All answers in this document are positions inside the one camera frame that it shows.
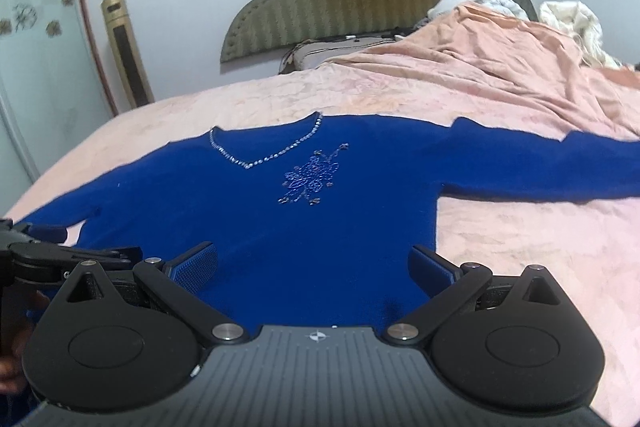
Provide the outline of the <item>left hand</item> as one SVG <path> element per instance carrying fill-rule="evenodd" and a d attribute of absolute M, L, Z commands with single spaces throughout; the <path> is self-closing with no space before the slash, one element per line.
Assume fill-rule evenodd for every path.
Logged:
<path fill-rule="evenodd" d="M 35 325 L 29 312 L 47 308 L 41 291 L 6 288 L 1 301 L 1 393 L 17 395 L 26 386 L 22 358 Z"/>

